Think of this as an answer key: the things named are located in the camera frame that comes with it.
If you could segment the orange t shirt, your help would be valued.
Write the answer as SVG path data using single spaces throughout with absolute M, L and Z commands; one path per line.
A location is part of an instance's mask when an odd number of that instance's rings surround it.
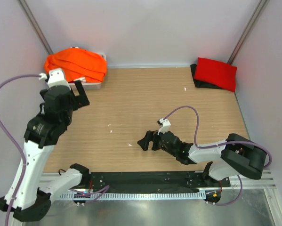
M 44 63 L 45 72 L 63 69 L 66 80 L 84 78 L 87 83 L 103 82 L 107 73 L 107 61 L 103 56 L 82 48 L 67 48 L 49 55 Z

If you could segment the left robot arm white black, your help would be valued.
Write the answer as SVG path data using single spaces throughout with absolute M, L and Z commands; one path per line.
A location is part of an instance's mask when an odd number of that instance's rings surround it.
M 82 83 L 75 81 L 74 84 L 78 95 L 65 85 L 41 90 L 40 111 L 27 123 L 16 176 L 8 193 L 0 198 L 0 210 L 12 212 L 20 222 L 40 221 L 63 192 L 89 185 L 89 169 L 75 163 L 59 178 L 39 186 L 46 162 L 59 137 L 71 124 L 73 112 L 89 105 Z

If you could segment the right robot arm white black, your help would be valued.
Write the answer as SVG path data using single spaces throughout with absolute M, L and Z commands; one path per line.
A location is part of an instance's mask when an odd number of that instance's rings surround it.
M 202 180 L 207 186 L 217 186 L 221 180 L 237 175 L 260 180 L 267 156 L 257 144 L 234 133 L 225 140 L 196 146 L 182 142 L 170 131 L 159 133 L 149 130 L 137 142 L 143 151 L 148 150 L 150 143 L 153 151 L 163 150 L 183 165 L 206 162 Z

